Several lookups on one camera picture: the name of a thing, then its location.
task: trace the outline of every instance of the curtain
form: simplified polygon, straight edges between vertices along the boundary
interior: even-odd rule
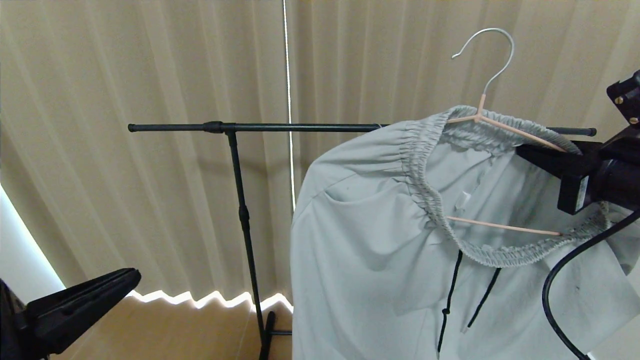
[[[70,286],[133,266],[138,292],[194,299],[251,288],[227,139],[128,123],[287,122],[289,101],[302,123],[476,106],[508,43],[482,34],[451,55],[498,27],[515,56],[486,108],[604,140],[625,127],[605,88],[640,67],[631,0],[37,1],[0,16],[1,181],[54,269]],[[291,179],[354,136],[294,133],[291,168],[287,133],[238,134],[263,298],[290,294]]]

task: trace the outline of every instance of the black drawstring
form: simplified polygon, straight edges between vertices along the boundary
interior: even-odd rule
[[[491,278],[491,282],[489,282],[489,287],[484,292],[484,295],[482,296],[482,300],[480,300],[480,304],[478,304],[474,315],[471,317],[471,320],[469,321],[469,324],[467,324],[467,328],[462,331],[463,334],[465,332],[467,332],[467,330],[471,327],[471,325],[476,320],[476,317],[480,313],[480,309],[482,308],[482,305],[484,305],[484,302],[486,301],[486,298],[489,297],[489,293],[491,292],[491,289],[493,288],[493,285],[495,284],[495,281],[498,279],[498,274],[500,274],[500,270],[501,270],[501,268],[496,268],[495,271],[493,272],[493,277]]]
[[[456,260],[456,267],[453,268],[453,278],[451,279],[451,289],[449,289],[449,295],[447,296],[447,307],[442,309],[443,318],[442,318],[442,328],[440,329],[440,339],[438,340],[438,352],[436,354],[437,359],[440,358],[440,349],[442,348],[442,340],[444,339],[444,329],[447,327],[447,315],[451,313],[451,297],[453,296],[453,289],[456,287],[456,279],[458,278],[458,270],[460,269],[461,262],[462,262],[462,251],[459,250],[458,259]],[[489,293],[491,292],[491,289],[493,289],[493,285],[495,285],[495,281],[498,279],[500,270],[501,268],[496,268],[495,271],[493,272],[493,277],[491,278],[491,282],[489,282],[489,287],[487,287],[486,291],[484,292],[484,295],[482,296],[482,300],[480,300],[480,303],[476,307],[476,311],[473,317],[469,321],[469,324],[467,324],[467,328],[464,329],[462,333],[465,333],[476,320],[478,314],[480,313],[480,309],[484,305],[484,302],[486,301],[486,299],[489,297]]]
[[[444,338],[444,329],[447,326],[447,315],[450,313],[451,297],[453,296],[453,288],[456,286],[456,278],[458,277],[458,269],[460,269],[460,263],[462,262],[462,251],[458,250],[458,260],[456,260],[456,267],[453,269],[453,279],[451,279],[451,289],[449,290],[449,296],[447,296],[447,307],[442,309],[442,329],[440,329],[440,339],[438,340],[438,353],[437,358],[440,358],[440,348],[442,347],[442,339]]]

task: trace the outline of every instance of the hanger hook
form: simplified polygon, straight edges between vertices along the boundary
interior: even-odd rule
[[[485,33],[487,31],[497,31],[500,34],[503,34],[504,36],[507,37],[507,39],[509,40],[509,44],[511,45],[511,52],[509,53],[509,59],[507,60],[507,63],[504,64],[504,66],[502,67],[502,69],[500,69],[500,71],[498,71],[498,73],[496,73],[496,75],[494,75],[491,79],[489,79],[489,81],[486,82],[486,85],[484,86],[484,90],[483,90],[483,95],[486,94],[486,89],[489,87],[489,84],[498,77],[498,75],[502,74],[503,71],[505,71],[505,69],[507,69],[507,66],[509,66],[509,64],[511,63],[511,59],[513,58],[513,51],[515,50],[515,42],[513,41],[513,38],[511,37],[511,35],[504,31],[503,29],[500,28],[487,28],[487,29],[482,29],[480,31],[478,31],[477,33],[473,34],[469,40],[467,40],[467,42],[465,42],[465,45],[462,47],[462,49],[460,49],[460,52],[458,52],[457,54],[453,54],[453,56],[451,56],[452,59],[457,58],[460,54],[462,54],[462,52],[465,50],[465,48],[467,47],[467,45],[469,44],[469,42],[471,42],[471,40],[474,39],[474,37],[480,35],[481,33]]]

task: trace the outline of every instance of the clothes rack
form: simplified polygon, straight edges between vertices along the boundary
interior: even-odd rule
[[[236,133],[244,132],[327,132],[327,133],[367,133],[374,131],[388,124],[245,124],[235,122],[210,121],[203,124],[129,124],[130,132],[138,131],[205,131],[207,133],[225,134],[227,136],[229,147],[231,150],[231,159],[234,168],[234,177],[236,180],[236,191],[238,196],[238,217],[240,220],[244,246],[246,249],[247,261],[249,265],[249,274],[253,291],[253,302],[255,303],[255,312],[258,320],[258,328],[260,332],[260,356],[259,360],[268,360],[269,350],[271,348],[271,339],[275,336],[290,336],[290,330],[274,329],[275,313],[270,311],[266,318],[266,323],[262,315],[260,305],[260,293],[258,289],[257,274],[255,271],[255,258],[253,255],[253,246],[251,241],[249,209],[246,206],[244,198],[244,188],[242,181],[242,171],[240,169],[240,158],[238,154]],[[550,127],[550,130],[563,135],[582,135],[595,136],[595,128],[575,128],[575,127]]]

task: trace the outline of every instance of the brown floor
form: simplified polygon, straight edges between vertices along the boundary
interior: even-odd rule
[[[291,329],[286,307],[268,311],[276,313],[276,329]],[[258,359],[259,353],[257,320],[247,303],[228,309],[213,300],[196,309],[127,297],[52,359]],[[291,359],[291,337],[274,336],[269,358]]]

